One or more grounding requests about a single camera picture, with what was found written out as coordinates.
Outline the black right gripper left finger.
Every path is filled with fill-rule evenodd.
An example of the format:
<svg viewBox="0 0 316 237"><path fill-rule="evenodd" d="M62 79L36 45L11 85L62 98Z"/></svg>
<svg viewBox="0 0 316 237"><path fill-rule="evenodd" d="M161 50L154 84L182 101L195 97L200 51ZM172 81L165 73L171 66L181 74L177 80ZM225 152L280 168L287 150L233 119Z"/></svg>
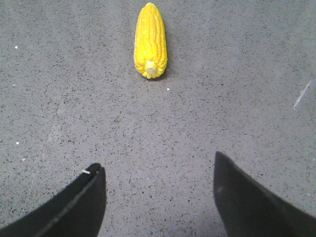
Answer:
<svg viewBox="0 0 316 237"><path fill-rule="evenodd" d="M2 237L96 237L106 207L104 168L93 163L38 209L4 227Z"/></svg>

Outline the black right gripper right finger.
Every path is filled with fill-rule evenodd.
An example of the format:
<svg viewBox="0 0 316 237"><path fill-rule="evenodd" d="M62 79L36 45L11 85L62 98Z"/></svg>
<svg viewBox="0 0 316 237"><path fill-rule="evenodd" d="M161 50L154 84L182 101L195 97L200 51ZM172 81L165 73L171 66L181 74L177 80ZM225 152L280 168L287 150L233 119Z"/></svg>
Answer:
<svg viewBox="0 0 316 237"><path fill-rule="evenodd" d="M316 219L259 184L216 152L214 199L230 237L314 237Z"/></svg>

